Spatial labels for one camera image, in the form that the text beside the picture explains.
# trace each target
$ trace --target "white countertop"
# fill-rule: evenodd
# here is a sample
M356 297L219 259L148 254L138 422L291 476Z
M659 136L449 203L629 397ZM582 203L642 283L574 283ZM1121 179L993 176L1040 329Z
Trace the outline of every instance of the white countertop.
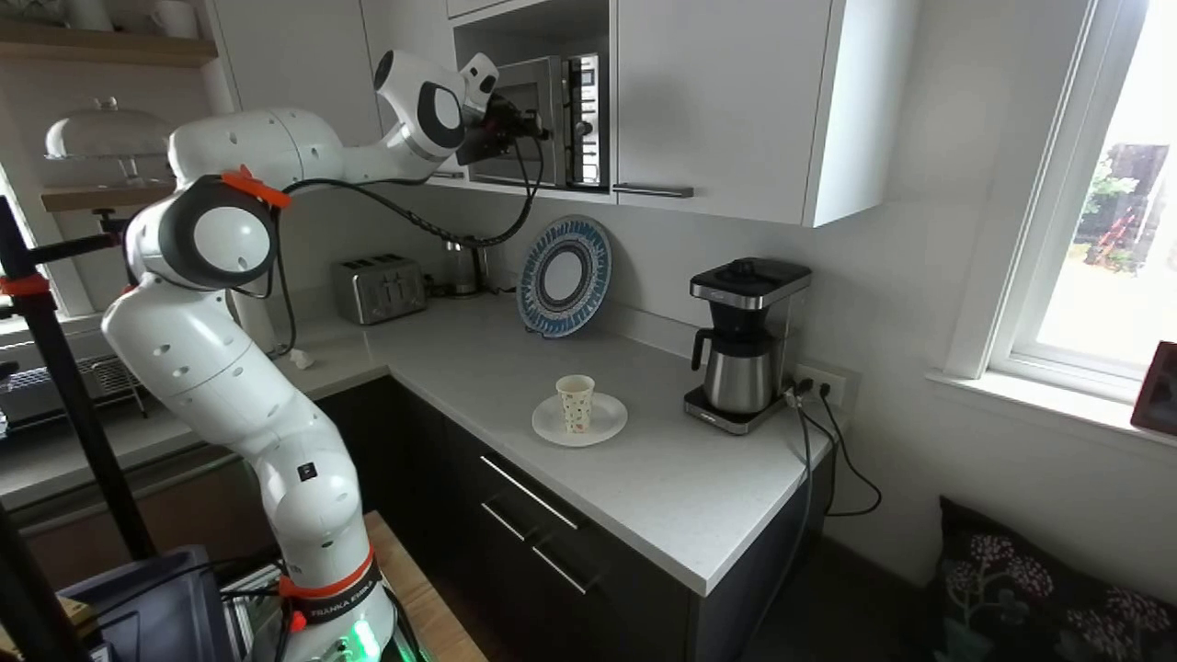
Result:
M519 329L513 297L433 303L367 330L331 319L311 329L302 344L315 367L286 374L306 393L328 397L393 374L699 597L734 571L807 476L790 413L727 436L683 414L681 397L699 385L688 360L593 329L566 341L535 340ZM535 406L552 397L566 373L590 373L602 393L626 401L629 425L616 441L563 450L530 429ZM166 413L112 422L106 435L125 467L195 445ZM0 458L9 507L83 481L87 467L72 445Z

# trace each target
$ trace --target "wall outlet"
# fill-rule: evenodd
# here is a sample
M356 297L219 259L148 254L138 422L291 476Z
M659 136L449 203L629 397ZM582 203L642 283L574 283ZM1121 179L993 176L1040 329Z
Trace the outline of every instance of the wall outlet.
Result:
M834 367L834 363L819 363L819 360L802 360L799 363L799 381L802 379L813 379L813 393L816 385L832 385L832 408L839 408L843 414L854 408L854 397L856 397L856 374L848 373L848 367Z

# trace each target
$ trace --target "dark cabinet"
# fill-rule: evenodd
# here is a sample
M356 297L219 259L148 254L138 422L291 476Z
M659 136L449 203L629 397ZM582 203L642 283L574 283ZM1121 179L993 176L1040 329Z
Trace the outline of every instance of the dark cabinet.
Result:
M832 465L819 465L813 492L799 488L727 579L694 597L406 385L384 379L325 408L352 450L367 507L471 634L490 634L490 658L727 662L832 500Z

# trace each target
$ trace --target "coffee maker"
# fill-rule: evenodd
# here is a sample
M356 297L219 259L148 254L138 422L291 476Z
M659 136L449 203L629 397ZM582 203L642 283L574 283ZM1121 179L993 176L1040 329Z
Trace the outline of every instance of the coffee maker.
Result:
M694 336L693 367L703 367L703 385L683 397L688 414L726 435L751 435L781 408L810 281L810 267L768 259L693 275L693 294L709 303L714 329Z

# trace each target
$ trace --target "plate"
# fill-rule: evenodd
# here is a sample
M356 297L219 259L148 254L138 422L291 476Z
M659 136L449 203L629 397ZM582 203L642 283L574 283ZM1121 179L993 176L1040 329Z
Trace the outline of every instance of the plate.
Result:
M629 408L610 393L593 393L590 429L582 435L566 429L561 397L547 397L530 413L530 429L539 429L552 445L574 445L574 450L602 445L620 436L626 422L629 422Z
M541 235L519 275L519 316L541 340L582 330L610 292L610 235L593 216L566 216Z

